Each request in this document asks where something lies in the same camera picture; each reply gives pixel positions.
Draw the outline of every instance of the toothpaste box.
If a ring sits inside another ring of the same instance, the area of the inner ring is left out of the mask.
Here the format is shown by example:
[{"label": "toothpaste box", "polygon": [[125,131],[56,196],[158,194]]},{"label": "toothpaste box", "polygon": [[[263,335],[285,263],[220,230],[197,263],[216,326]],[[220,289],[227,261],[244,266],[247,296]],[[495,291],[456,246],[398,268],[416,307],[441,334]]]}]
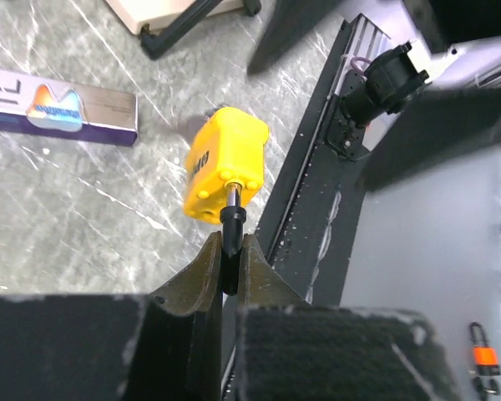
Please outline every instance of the toothpaste box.
[{"label": "toothpaste box", "polygon": [[137,97],[0,69],[0,130],[131,146]]}]

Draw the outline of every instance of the black metal leg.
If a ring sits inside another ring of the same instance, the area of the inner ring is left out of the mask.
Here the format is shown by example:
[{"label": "black metal leg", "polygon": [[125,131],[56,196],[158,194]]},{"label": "black metal leg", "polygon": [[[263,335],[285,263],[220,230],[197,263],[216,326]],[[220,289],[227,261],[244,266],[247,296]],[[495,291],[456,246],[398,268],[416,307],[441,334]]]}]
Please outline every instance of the black metal leg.
[{"label": "black metal leg", "polygon": [[[149,58],[156,60],[181,40],[199,21],[216,8],[222,0],[196,0],[181,13],[162,33],[153,35],[148,28],[141,31],[141,47]],[[244,0],[247,15],[254,17],[261,10],[260,0]]]},{"label": "black metal leg", "polygon": [[257,13],[261,11],[261,1],[243,0],[243,7],[245,8],[245,12],[249,17],[254,17]]}]

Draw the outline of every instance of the gray panel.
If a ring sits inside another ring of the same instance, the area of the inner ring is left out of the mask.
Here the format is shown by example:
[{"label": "gray panel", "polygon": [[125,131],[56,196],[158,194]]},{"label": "gray panel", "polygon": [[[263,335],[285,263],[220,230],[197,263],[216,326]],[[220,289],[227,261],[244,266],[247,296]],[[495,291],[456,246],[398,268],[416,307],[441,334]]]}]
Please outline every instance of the gray panel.
[{"label": "gray panel", "polygon": [[501,358],[500,222],[499,149],[368,196],[343,293],[344,307],[424,313],[467,400],[476,399],[470,322],[485,326]]}]

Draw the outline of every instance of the wooden board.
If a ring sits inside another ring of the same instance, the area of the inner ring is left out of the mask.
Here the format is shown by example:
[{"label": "wooden board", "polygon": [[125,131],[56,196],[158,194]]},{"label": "wooden board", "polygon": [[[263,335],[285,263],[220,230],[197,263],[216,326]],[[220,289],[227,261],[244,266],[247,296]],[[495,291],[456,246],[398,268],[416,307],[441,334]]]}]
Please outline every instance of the wooden board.
[{"label": "wooden board", "polygon": [[[149,25],[150,31],[168,27],[194,0],[106,0],[131,33],[139,35]],[[242,8],[242,0],[224,0],[210,15]]]}]

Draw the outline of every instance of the black linear rail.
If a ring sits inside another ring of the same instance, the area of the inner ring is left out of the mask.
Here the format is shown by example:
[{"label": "black linear rail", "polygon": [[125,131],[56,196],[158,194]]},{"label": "black linear rail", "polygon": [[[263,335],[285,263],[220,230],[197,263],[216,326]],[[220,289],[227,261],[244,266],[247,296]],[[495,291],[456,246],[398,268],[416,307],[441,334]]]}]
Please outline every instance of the black linear rail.
[{"label": "black linear rail", "polygon": [[[316,144],[316,141],[324,133],[320,133],[318,125],[320,124],[321,117],[324,115],[323,112],[326,112],[327,109],[331,108],[331,103],[334,103],[334,96],[330,96],[334,85],[335,77],[337,75],[338,67],[341,63],[342,56],[347,50],[347,46],[349,44],[349,38],[351,37],[353,31],[353,25],[349,23],[343,23],[340,29],[339,34],[332,46],[331,52],[326,60],[325,66],[321,72],[321,76],[317,81],[317,85],[314,89],[314,92],[311,96],[310,102],[306,107],[306,111],[302,117],[299,128],[296,132],[295,138],[291,144],[291,148],[286,156],[286,160],[281,168],[281,172],[277,177],[275,186],[271,192],[269,200],[267,202],[266,208],[262,214],[260,223],[256,229],[256,237],[260,243],[261,249],[263,250],[267,261],[270,264],[274,263],[275,256],[278,255],[277,247],[278,244],[284,241],[284,231],[286,230],[286,224],[289,222],[289,218],[291,215],[291,222],[293,223],[293,216],[301,216],[300,209],[301,203],[295,203],[297,199],[297,195],[300,194],[301,185],[303,184],[303,178],[306,168],[310,163],[316,162],[316,153],[312,151]],[[331,151],[331,155],[334,155],[334,159],[338,161],[337,155]],[[343,168],[347,167],[351,169],[354,166],[361,165],[362,163],[352,163],[345,162],[345,165],[336,164],[334,166],[326,166],[326,168]],[[326,173],[329,176],[336,176],[334,170],[329,170]],[[323,201],[321,203],[321,198],[317,199],[317,203],[312,206],[312,209],[322,207],[323,209],[329,209],[329,205]],[[307,215],[307,218],[311,220],[311,214]],[[347,229],[348,235],[354,238],[354,231],[351,229]],[[340,235],[336,234],[336,239],[340,241]],[[334,246],[331,246],[330,257],[332,257],[332,251]],[[306,290],[311,284],[311,280],[308,277],[308,274],[299,274],[300,269],[305,268],[307,272],[312,271],[314,268],[314,264],[310,263],[307,266],[293,266],[298,263],[295,260],[291,263],[292,271],[289,272],[290,268],[284,264],[282,264],[282,275],[286,275],[284,278],[288,281],[288,283],[302,296],[306,295]],[[317,291],[322,291],[324,297],[327,296],[329,291],[323,291],[321,289],[321,280],[316,281],[314,287]],[[337,297],[337,293],[334,293],[331,299],[335,299]],[[222,338],[222,364],[223,371],[226,371],[227,368],[230,368],[230,358],[232,356],[234,345],[235,345],[235,311],[237,308],[237,297],[230,297],[223,308],[223,338]],[[225,392],[225,400],[234,399],[234,392],[231,391],[229,393]]]},{"label": "black linear rail", "polygon": [[332,97],[308,165],[290,205],[287,221],[271,252],[270,264],[301,297],[318,307],[338,306],[365,192],[356,183],[368,155],[363,131],[348,159],[329,145],[341,138],[345,120],[340,97],[362,84],[350,71],[339,96]]}]

